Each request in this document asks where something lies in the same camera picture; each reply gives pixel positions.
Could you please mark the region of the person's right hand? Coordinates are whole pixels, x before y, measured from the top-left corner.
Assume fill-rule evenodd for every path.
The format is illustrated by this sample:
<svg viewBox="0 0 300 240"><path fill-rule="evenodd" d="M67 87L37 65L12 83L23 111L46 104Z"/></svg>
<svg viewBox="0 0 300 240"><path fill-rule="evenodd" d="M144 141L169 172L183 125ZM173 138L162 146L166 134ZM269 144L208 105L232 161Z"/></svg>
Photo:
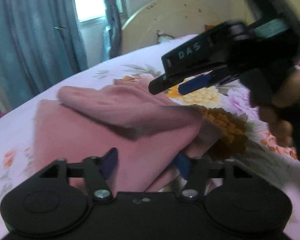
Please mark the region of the person's right hand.
<svg viewBox="0 0 300 240"><path fill-rule="evenodd" d="M286 81L284 87L276 94L272 103L276 107L287 107L300 99L300 70L297 70ZM286 120L279 120L275 111L266 106L259 107L261 121L268 124L270 133L276 138L276 143L281 147L292 147L293 126Z"/></svg>

